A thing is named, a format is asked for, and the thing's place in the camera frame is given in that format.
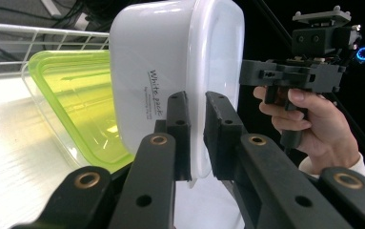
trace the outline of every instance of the black plastic part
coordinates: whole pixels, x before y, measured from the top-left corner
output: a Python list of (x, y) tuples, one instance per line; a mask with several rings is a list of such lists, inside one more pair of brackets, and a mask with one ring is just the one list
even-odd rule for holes
[(288, 150), (295, 149), (300, 145), (301, 137), (301, 131), (283, 130), (282, 136), (280, 137), (280, 144)]
[(132, 162), (111, 174), (114, 199), (116, 203), (119, 201), (120, 195), (122, 194), (123, 185), (125, 184), (125, 180), (128, 177), (131, 167)]
[(106, 228), (114, 207), (111, 174), (100, 167), (83, 167), (64, 179), (35, 222), (13, 228)]
[(155, 133), (166, 133), (167, 132), (167, 120), (155, 120)]
[(266, 89), (265, 100), (264, 100), (266, 104), (274, 104), (276, 102), (278, 89), (279, 88), (276, 86), (269, 86)]
[(268, 137), (248, 135), (222, 94), (207, 92), (205, 143), (217, 179), (230, 179), (246, 228), (351, 228)]
[(354, 228), (365, 228), (365, 177), (355, 171), (332, 167), (318, 181), (321, 193)]
[(171, 135), (143, 138), (109, 228), (173, 228), (174, 160)]
[(334, 27), (294, 30), (292, 34), (292, 54), (323, 56), (334, 51), (336, 47), (328, 42), (335, 40), (334, 31)]
[(243, 60), (239, 83), (298, 88), (313, 93), (336, 92), (346, 68), (314, 61)]
[(206, 92), (206, 99), (204, 142), (210, 154), (213, 174), (220, 180), (232, 180), (235, 147), (239, 137), (245, 133), (245, 127), (226, 96)]
[(239, 161), (262, 202), (255, 228), (352, 228), (271, 139), (243, 135), (241, 145)]
[(185, 92), (172, 94), (168, 98), (166, 129), (166, 133), (172, 135), (176, 142), (175, 180), (192, 180), (191, 121)]

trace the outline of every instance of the container lid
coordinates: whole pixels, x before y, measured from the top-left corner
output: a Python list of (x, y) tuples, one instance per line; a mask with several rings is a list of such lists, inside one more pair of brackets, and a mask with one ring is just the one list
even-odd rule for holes
[[(28, 70), (41, 94), (34, 89), (30, 93), (68, 156), (80, 165), (87, 161), (110, 172), (133, 161), (117, 130), (108, 51), (39, 52), (30, 59)], [(39, 95), (55, 115), (46, 114)], [(60, 124), (76, 147), (59, 134)]]

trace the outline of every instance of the screw hole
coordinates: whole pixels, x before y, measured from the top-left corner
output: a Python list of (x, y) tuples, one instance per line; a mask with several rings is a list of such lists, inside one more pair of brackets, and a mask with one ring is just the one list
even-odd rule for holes
[(152, 198), (148, 195), (143, 195), (141, 197), (139, 197), (135, 203), (137, 204), (137, 206), (139, 207), (147, 207), (150, 204), (152, 204)]
[(182, 125), (185, 124), (185, 121), (184, 120), (177, 120), (176, 124), (182, 126)]
[(315, 43), (319, 42), (319, 36), (317, 35), (313, 36), (313, 42)]
[(274, 73), (266, 73), (266, 75), (265, 75), (266, 77), (274, 77), (275, 76), (275, 74)]
[(251, 136), (249, 140), (252, 144), (258, 145), (258, 146), (266, 144), (266, 140), (260, 136)]
[(295, 202), (303, 207), (313, 206), (313, 203), (308, 198), (302, 196), (295, 197)]
[(304, 36), (298, 36), (297, 41), (300, 43), (304, 42)]
[(82, 184), (89, 184), (89, 183), (92, 183), (94, 180), (95, 180), (95, 177), (92, 175), (87, 175), (87, 176), (80, 178), (80, 182)]

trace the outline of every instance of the black background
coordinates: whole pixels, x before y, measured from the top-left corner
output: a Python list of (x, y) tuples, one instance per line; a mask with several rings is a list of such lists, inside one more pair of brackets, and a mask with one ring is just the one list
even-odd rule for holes
[[(286, 59), (293, 57), (291, 51), (284, 45), (278, 32), (268, 23), (267, 18), (260, 13), (254, 1), (235, 0), (234, 2), (243, 10), (246, 23), (246, 35), (244, 46), (244, 59), (261, 60)], [(265, 0), (269, 9), (280, 21), (289, 34), (292, 30), (303, 28), (304, 25), (292, 21), (297, 11), (303, 14), (330, 11), (334, 6), (340, 6), (341, 10), (349, 11), (352, 20), (346, 26), (361, 25), (362, 42), (365, 42), (365, 2), (362, 1), (272, 1)], [(342, 76), (341, 88), (335, 95), (343, 104), (345, 113), (349, 113), (348, 120), (351, 123), (354, 134), (365, 135), (365, 73), (348, 73)], [(253, 87), (241, 86), (238, 104), (238, 114), (250, 133), (258, 133), (271, 137), (276, 142), (280, 135), (273, 128), (269, 116), (258, 111), (259, 100), (253, 98)], [(365, 140), (360, 137), (359, 150), (365, 157)], [(304, 157), (299, 152), (290, 155), (294, 162)]]

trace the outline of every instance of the wire rack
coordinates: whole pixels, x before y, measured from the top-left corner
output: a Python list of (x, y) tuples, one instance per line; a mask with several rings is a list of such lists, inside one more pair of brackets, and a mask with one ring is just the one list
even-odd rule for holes
[(107, 32), (69, 31), (0, 24), (0, 75), (20, 73), (37, 52), (106, 50)]
[(37, 52), (106, 50), (109, 34), (0, 24), (0, 228), (35, 220), (73, 170), (22, 79)]

